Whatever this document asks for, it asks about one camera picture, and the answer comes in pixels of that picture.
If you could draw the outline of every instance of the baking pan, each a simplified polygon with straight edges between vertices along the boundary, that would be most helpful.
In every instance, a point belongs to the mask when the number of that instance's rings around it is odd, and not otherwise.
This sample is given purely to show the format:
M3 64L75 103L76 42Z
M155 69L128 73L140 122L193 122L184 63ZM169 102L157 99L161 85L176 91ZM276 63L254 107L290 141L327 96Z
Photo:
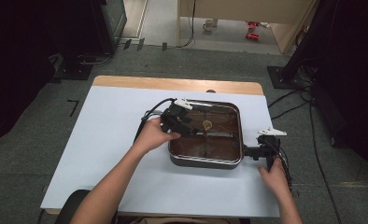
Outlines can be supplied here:
M169 142L171 161L179 166L233 169L243 158L239 109L224 102L187 100L188 125L200 131Z

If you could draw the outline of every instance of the table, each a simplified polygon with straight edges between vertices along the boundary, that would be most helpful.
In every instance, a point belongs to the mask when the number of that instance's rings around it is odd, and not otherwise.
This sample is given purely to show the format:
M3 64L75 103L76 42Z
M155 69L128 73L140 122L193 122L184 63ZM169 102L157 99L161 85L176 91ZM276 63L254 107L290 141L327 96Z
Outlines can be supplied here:
M177 0L177 45L180 17L192 17L194 0ZM198 0L195 18L270 22L281 53L286 53L304 25L309 25L318 0Z
M210 89L217 93L205 92ZM92 189L131 146L145 111L169 97L237 105L244 142L250 147L257 146L258 130L272 127L258 83L97 77L41 208L59 213L72 192ZM119 212L123 216L278 217L276 199L262 183L258 165L265 165L265 160L244 158L233 170L178 167L164 144L138 165Z

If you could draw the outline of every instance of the person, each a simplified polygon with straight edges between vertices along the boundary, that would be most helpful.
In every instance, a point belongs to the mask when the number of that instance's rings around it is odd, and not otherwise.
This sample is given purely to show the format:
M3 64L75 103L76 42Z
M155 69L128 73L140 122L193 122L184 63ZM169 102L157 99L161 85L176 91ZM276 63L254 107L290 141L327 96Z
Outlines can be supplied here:
M179 137L179 133L162 132L160 118L148 120L123 158L84 198L70 223L111 223L111 218L142 158L152 149ZM302 223L280 159L275 159L269 173L263 167L259 167L259 171L266 186L277 198L282 223Z

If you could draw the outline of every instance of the white tabletop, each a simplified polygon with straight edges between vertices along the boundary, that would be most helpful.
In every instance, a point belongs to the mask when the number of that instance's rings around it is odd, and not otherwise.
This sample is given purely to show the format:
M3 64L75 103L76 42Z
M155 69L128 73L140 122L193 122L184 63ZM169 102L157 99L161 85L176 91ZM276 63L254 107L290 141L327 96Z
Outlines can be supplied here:
M264 96L92 86L41 208L61 209L77 189L92 189L132 145L146 110L166 98L228 102L240 110L244 144L272 127ZM169 103L160 106L160 110ZM167 144L148 153L120 203L123 214L150 216L279 217L274 195L244 158L233 170L180 167Z

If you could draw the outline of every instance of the gray carpet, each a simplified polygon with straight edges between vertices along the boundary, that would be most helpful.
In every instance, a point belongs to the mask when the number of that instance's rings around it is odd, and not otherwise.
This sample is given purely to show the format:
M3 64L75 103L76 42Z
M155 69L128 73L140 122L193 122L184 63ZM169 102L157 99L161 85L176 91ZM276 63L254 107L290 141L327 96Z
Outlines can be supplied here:
M267 65L284 66L289 56L168 49L120 47L106 63L96 65L89 80L49 83L18 120L12 131L0 138L0 223L36 223L46 187L75 125L92 80L99 75L171 77L252 81L262 85L268 102L289 92L275 90ZM79 106L72 117L74 103ZM271 117L299 105L298 94L270 109ZM319 158L331 185L343 223L368 223L368 163L349 148L333 148L317 108L312 108ZM274 127L288 133L281 137L290 160L293 188L304 223L337 223L330 196L318 169L312 142L309 106L280 119ZM344 182L360 183L345 186ZM41 223L53 223L55 215L44 214ZM277 218L253 218L251 223L279 223Z

